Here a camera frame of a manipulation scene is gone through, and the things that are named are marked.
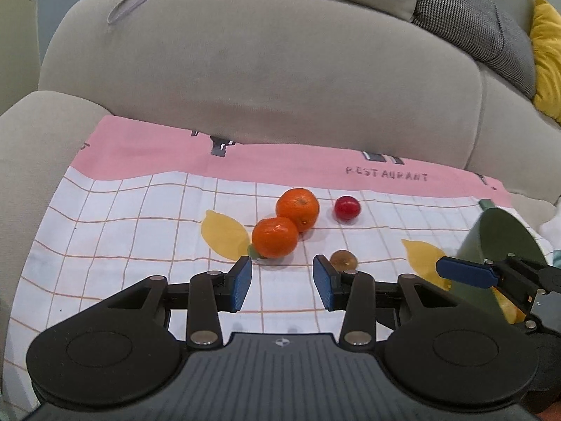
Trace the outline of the houndstooth patterned cushion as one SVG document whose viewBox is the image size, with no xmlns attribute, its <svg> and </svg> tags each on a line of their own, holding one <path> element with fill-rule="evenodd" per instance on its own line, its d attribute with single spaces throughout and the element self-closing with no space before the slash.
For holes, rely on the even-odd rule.
<svg viewBox="0 0 561 421">
<path fill-rule="evenodd" d="M 417 0 L 412 23 L 461 49 L 533 99 L 530 37 L 493 0 Z"/>
</svg>

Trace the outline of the beige fabric sofa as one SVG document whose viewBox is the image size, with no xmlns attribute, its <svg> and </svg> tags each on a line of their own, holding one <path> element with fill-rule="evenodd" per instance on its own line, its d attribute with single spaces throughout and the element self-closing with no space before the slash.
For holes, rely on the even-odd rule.
<svg viewBox="0 0 561 421">
<path fill-rule="evenodd" d="M 237 142 L 358 148 L 464 168 L 533 227 L 560 215 L 560 128 L 422 28 L 337 0 L 81 0 L 1 118 L 1 316 L 71 160 L 107 114 Z"/>
</svg>

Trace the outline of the brown kiwi fruit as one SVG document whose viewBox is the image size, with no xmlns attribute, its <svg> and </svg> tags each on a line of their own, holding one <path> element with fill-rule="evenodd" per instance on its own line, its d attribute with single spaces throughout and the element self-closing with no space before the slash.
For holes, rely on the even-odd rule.
<svg viewBox="0 0 561 421">
<path fill-rule="evenodd" d="M 357 257 L 348 250 L 338 250 L 331 254 L 330 263 L 338 272 L 355 271 L 358 269 Z"/>
</svg>

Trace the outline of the yellow cushion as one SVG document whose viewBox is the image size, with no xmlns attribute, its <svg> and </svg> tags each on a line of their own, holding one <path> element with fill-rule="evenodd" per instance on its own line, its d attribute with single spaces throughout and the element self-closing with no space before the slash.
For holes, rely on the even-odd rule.
<svg viewBox="0 0 561 421">
<path fill-rule="evenodd" d="M 530 41 L 535 66 L 533 105 L 560 123 L 561 116 L 561 17 L 547 0 L 533 1 Z"/>
</svg>

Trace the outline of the small orange tangerine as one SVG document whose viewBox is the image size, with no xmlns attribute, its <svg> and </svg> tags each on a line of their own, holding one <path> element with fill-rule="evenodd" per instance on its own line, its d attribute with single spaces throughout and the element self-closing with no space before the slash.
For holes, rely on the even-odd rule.
<svg viewBox="0 0 561 421">
<path fill-rule="evenodd" d="M 316 196 L 305 188 L 292 188 L 284 192 L 276 203 L 276 214 L 292 221 L 304 233 L 316 223 L 320 206 Z"/>
</svg>

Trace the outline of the green colander bowl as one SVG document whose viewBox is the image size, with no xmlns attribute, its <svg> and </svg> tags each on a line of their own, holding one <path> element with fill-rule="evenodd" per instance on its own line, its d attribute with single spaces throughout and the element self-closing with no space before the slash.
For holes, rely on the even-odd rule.
<svg viewBox="0 0 561 421">
<path fill-rule="evenodd" d="M 519 219 L 496 207 L 489 199 L 478 203 L 482 213 L 457 251 L 457 259 L 475 263 L 497 262 L 515 254 L 528 260 L 547 262 L 538 243 Z M 510 324 L 525 320 L 526 315 L 495 288 L 480 289 L 452 281 L 451 293 Z"/>
</svg>

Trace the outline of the pink checked picnic cloth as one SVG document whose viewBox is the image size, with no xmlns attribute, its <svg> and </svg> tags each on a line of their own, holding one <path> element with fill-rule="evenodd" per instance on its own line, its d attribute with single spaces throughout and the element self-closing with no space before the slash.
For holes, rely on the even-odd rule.
<svg viewBox="0 0 561 421">
<path fill-rule="evenodd" d="M 36 335 L 149 275 L 186 282 L 250 252 L 254 226 L 275 216 L 287 190 L 318 199 L 315 225 L 278 260 L 254 260 L 239 314 L 226 335 L 332 333 L 312 285 L 312 259 L 348 250 L 379 281 L 434 275 L 481 214 L 479 201 L 511 207 L 500 181 L 429 162 L 298 145 L 229 145 L 190 132 L 108 116 L 61 179 L 16 290 L 5 349 L 2 416 L 38 405 L 25 355 Z M 339 221 L 336 200 L 361 205 Z"/>
</svg>

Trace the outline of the red cherry tomato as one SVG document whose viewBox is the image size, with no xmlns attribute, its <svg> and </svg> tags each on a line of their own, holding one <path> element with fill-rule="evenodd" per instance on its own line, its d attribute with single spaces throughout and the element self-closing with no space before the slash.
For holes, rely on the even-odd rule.
<svg viewBox="0 0 561 421">
<path fill-rule="evenodd" d="M 334 205 L 334 213 L 339 221 L 354 221 L 361 212 L 359 201 L 349 195 L 339 197 Z"/>
</svg>

